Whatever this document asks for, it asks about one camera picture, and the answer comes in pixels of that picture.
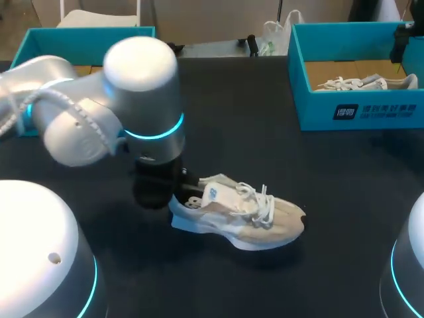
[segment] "glowing blue light ring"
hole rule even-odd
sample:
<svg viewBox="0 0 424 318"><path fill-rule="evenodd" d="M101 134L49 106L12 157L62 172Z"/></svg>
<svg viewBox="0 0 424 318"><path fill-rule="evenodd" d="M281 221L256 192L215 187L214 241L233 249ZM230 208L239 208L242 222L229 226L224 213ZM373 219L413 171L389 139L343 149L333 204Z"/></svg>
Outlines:
<svg viewBox="0 0 424 318"><path fill-rule="evenodd" d="M73 81L73 80L74 80L73 78L58 78L58 79L53 79L52 81L48 81L47 83L44 83L38 89L48 88L50 86L53 86L54 84L62 83L63 81ZM26 115L27 115L28 118L31 117L31 113L32 113L32 104L29 104L28 107L26 108Z"/></svg>
<svg viewBox="0 0 424 318"><path fill-rule="evenodd" d="M89 304L91 303L91 300L93 299L94 296L94 291L95 291L95 287L97 285L97 263L95 262L95 258L93 256L94 259L94 282L93 282L93 288L91 289L91 293L90 296L88 297L87 303L85 304L84 308L81 310L81 313L79 313L79 315L77 316L77 318L82 318L82 316L84 315L84 313L87 311L87 308L89 306Z"/></svg>
<svg viewBox="0 0 424 318"><path fill-rule="evenodd" d="M179 127L182 125L184 120L184 114L181 114L181 117L178 121L178 123L176 123L176 125L174 127L172 127L170 130L164 132L163 134L157 134L155 136L141 136L139 134L133 134L131 131L125 131L127 134L129 134L130 136L137 138L137 139L143 139L143 140L154 140L154 139L161 139L164 137L169 136L170 134L172 134L174 131L176 131L177 129L179 129Z"/></svg>
<svg viewBox="0 0 424 318"><path fill-rule="evenodd" d="M406 300L405 296L403 295L402 291L401 291L401 290L400 290L400 288L399 288L398 282L396 281L395 271L394 271L394 269L393 269L393 254L394 254L394 251L395 251L396 243L397 243L397 241L396 241L396 242L395 242L395 244L393 245L393 249L392 249L392 256L390 257L390 267L392 268L393 281L395 282L395 286L396 286L396 288L397 288L397 291L398 291L398 292L399 292L399 294L400 294L400 297L402 297L403 301L404 301L404 302L406 303L406 305L410 308L410 310L412 310L412 312L413 312L414 314L416 314L416 316L417 316L418 318L423 318L423 316L421 316L421 315L418 313L418 311L416 311L416 310L414 309L414 307L412 307L412 305L408 302L408 300Z"/></svg>

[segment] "shoe box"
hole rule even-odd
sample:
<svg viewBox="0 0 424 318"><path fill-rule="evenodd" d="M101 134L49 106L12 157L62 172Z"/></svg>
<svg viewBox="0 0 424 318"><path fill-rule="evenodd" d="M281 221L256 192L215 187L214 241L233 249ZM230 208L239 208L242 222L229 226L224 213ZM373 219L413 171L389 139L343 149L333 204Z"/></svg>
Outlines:
<svg viewBox="0 0 424 318"><path fill-rule="evenodd" d="M390 62L399 23L294 25L288 67L303 131L424 128L424 40L410 38L402 65ZM418 77L418 89L320 91L319 84L379 74Z"/></svg>
<svg viewBox="0 0 424 318"><path fill-rule="evenodd" d="M320 89L318 85L339 76L344 80L349 78L363 79L378 74L391 80L406 78L402 65L392 64L390 60L365 60L342 62L305 62L309 86L313 91Z"/></svg>
<svg viewBox="0 0 424 318"><path fill-rule="evenodd" d="M54 55L69 61L76 72L84 76L101 70L106 52L120 40L132 36L155 37L155 35L153 26L30 28L19 46L11 68L37 56ZM38 136L38 132L32 129L24 136Z"/></svg>
<svg viewBox="0 0 424 318"><path fill-rule="evenodd" d="M77 72L78 76L87 76L89 74L94 74L103 69L103 66L86 66L86 65L75 65L75 72Z"/></svg>

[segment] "white chair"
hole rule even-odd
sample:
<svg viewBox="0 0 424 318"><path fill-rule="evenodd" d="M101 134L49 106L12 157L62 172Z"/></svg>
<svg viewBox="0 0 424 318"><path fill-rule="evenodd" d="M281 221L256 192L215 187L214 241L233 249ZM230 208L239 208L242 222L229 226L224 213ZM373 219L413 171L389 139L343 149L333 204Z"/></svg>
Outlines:
<svg viewBox="0 0 424 318"><path fill-rule="evenodd" d="M65 0L60 0L60 23L58 28L85 27L139 27L141 0L137 0L137 14L129 16L100 15L84 10L73 10L65 16Z"/></svg>

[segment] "white dome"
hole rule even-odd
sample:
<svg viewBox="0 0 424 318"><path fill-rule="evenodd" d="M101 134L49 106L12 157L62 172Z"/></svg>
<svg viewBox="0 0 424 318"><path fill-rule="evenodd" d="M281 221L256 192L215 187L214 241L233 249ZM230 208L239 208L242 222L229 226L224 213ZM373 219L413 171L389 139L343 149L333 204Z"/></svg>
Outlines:
<svg viewBox="0 0 424 318"><path fill-rule="evenodd" d="M38 184L0 181L0 316L23 317L68 274L78 247L70 208Z"/></svg>
<svg viewBox="0 0 424 318"><path fill-rule="evenodd" d="M409 240L415 257L424 268L424 193L412 207L408 223Z"/></svg>
<svg viewBox="0 0 424 318"><path fill-rule="evenodd" d="M103 61L106 78L128 91L150 91L164 85L177 72L174 51L161 40L147 36L126 38L114 44Z"/></svg>

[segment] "shoe upper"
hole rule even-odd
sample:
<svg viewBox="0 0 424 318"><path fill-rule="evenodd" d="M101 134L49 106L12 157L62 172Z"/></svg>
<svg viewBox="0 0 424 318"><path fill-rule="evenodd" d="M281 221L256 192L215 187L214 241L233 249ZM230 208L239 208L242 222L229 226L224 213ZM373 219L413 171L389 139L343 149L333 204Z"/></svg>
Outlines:
<svg viewBox="0 0 424 318"><path fill-rule="evenodd" d="M324 87L317 91L357 91L357 90L380 90L380 89L417 89L418 77L415 74L408 75L404 79L387 79L378 74L364 79L343 79L338 77L319 85Z"/></svg>
<svg viewBox="0 0 424 318"><path fill-rule="evenodd" d="M173 197L170 209L179 217L236 236L245 242L290 242L304 230L305 213L293 203L257 193L225 175L199 180L203 197L191 197L182 205Z"/></svg>

